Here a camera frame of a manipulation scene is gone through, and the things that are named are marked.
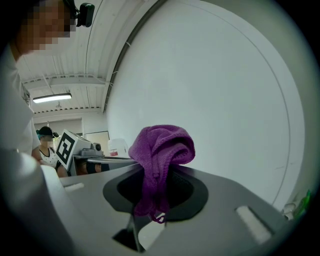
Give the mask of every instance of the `person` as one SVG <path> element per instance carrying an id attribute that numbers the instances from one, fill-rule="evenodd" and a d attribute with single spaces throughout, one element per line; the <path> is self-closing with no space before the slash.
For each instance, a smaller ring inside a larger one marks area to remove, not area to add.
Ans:
<path id="1" fill-rule="evenodd" d="M 101 173 L 101 164 L 89 163 L 86 159 L 79 159 L 76 161 L 76 175 L 88 175 L 93 173 Z"/>
<path id="2" fill-rule="evenodd" d="M 49 166 L 55 168 L 58 162 L 58 156 L 55 150 L 52 148 L 52 142 L 55 138 L 54 133 L 48 126 L 42 127 L 36 131 L 36 134 L 40 140 L 39 151 L 42 160 Z"/>
<path id="3" fill-rule="evenodd" d="M 24 10 L 25 17 L 0 58 L 0 119 L 4 120 L 0 123 L 0 149 L 26 153 L 41 164 L 40 141 L 32 120 L 30 95 L 22 84 L 16 62 L 23 55 L 64 37 L 74 21 L 63 0 L 33 3 L 37 4 L 28 11 Z"/>

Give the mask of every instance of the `white slot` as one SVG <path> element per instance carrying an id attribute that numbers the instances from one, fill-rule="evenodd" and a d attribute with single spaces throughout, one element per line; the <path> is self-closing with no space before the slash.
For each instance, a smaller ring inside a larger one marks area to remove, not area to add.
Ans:
<path id="1" fill-rule="evenodd" d="M 265 243 L 271 238 L 272 234 L 261 223 L 261 221 L 257 219 L 253 212 L 248 208 L 248 206 L 240 206 L 235 211 L 239 215 L 241 220 L 245 223 L 252 237 L 259 245 Z"/>
<path id="2" fill-rule="evenodd" d="M 75 191 L 75 190 L 82 189 L 84 187 L 85 187 L 85 185 L 83 183 L 77 183 L 77 184 L 73 184 L 73 185 L 70 185 L 70 186 L 66 186 L 66 187 L 64 187 L 64 189 L 65 189 L 66 192 L 72 192 L 72 191 Z"/>

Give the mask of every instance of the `purple towel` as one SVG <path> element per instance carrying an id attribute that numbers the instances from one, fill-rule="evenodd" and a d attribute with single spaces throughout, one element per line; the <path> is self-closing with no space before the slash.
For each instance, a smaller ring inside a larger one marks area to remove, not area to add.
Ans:
<path id="1" fill-rule="evenodd" d="M 150 215 L 160 223 L 155 217 L 156 211 L 166 213 L 169 210 L 166 196 L 169 165 L 191 162 L 196 155 L 194 142 L 181 127 L 155 125 L 141 130 L 128 153 L 144 168 L 142 196 L 134 214 Z"/>

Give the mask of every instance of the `white curved wall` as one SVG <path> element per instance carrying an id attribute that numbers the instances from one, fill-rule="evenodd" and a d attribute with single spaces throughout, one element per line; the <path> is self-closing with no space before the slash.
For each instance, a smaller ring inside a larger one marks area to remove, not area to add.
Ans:
<path id="1" fill-rule="evenodd" d="M 288 202 L 298 202 L 320 184 L 320 70 L 308 41 L 275 1 L 205 0 L 240 16 L 260 31 L 286 62 L 296 83 L 304 113 L 301 171 Z M 282 202 L 282 195 L 276 201 Z"/>
<path id="2" fill-rule="evenodd" d="M 110 138 L 128 145 L 145 126 L 185 128 L 196 149 L 188 166 L 270 204 L 289 174 L 279 210 L 297 180 L 304 125 L 290 72 L 257 30 L 215 5 L 172 0 L 158 10 L 123 59 L 106 111 Z"/>

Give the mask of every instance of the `cable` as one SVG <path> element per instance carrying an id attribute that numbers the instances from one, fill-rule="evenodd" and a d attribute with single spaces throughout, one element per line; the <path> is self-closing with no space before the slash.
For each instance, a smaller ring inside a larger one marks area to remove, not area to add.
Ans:
<path id="1" fill-rule="evenodd" d="M 88 94 L 88 86 L 86 87 L 86 96 L 88 98 L 89 109 L 91 109 L 90 100 L 89 100 L 89 94 Z"/>
<path id="2" fill-rule="evenodd" d="M 105 83 L 106 81 L 100 80 L 98 77 L 92 76 L 92 78 L 97 79 L 101 83 Z"/>
<path id="3" fill-rule="evenodd" d="M 55 72 L 58 73 L 57 71 L 57 67 L 56 67 L 56 62 L 55 62 L 55 58 L 52 56 L 52 60 L 53 60 L 53 64 L 54 64 L 54 69 L 55 69 Z"/>

